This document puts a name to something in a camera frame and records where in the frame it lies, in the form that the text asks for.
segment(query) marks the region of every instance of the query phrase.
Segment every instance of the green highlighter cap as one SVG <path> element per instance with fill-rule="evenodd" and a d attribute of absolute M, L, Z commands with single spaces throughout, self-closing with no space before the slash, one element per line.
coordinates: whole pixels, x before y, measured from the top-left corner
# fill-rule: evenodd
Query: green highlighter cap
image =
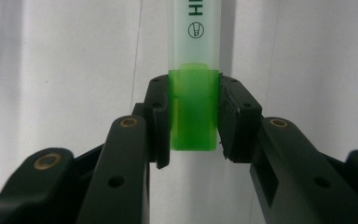
<path fill-rule="evenodd" d="M 216 149 L 221 0 L 169 0 L 171 148 Z"/>

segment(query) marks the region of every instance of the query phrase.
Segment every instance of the highlighter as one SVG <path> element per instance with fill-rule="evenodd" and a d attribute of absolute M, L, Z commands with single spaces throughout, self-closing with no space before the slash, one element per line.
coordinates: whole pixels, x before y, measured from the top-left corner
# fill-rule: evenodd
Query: highlighter
<path fill-rule="evenodd" d="M 169 0 L 171 149 L 216 149 L 221 0 Z"/>

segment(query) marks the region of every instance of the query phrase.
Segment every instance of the transparent plastic object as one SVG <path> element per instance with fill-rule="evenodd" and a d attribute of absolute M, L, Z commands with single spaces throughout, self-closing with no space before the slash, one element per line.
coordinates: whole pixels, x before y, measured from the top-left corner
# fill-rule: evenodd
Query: transparent plastic object
<path fill-rule="evenodd" d="M 169 0 L 171 148 L 216 149 L 221 0 Z"/>

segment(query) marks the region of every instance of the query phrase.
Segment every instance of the white wall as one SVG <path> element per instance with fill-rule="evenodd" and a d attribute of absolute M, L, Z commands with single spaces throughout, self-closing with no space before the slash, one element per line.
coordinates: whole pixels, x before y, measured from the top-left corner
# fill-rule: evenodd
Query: white wall
<path fill-rule="evenodd" d="M 358 1 L 223 0 L 221 70 L 265 116 L 323 153 L 358 148 Z M 0 188 L 30 154 L 101 144 L 168 70 L 165 1 L 5 1 L 0 6 Z M 249 165 L 172 153 L 152 169 L 151 223 L 263 223 Z"/>

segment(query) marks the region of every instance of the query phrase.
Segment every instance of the white background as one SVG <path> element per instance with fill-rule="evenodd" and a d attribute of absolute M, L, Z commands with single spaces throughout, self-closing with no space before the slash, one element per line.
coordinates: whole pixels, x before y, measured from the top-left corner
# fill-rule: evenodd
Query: white background
<path fill-rule="evenodd" d="M 166 1 L 1 4 L 0 189 L 37 150 L 100 145 L 168 70 Z M 358 1 L 223 0 L 221 70 L 323 153 L 358 148 Z M 151 223 L 264 223 L 249 165 L 221 148 L 151 176 Z"/>

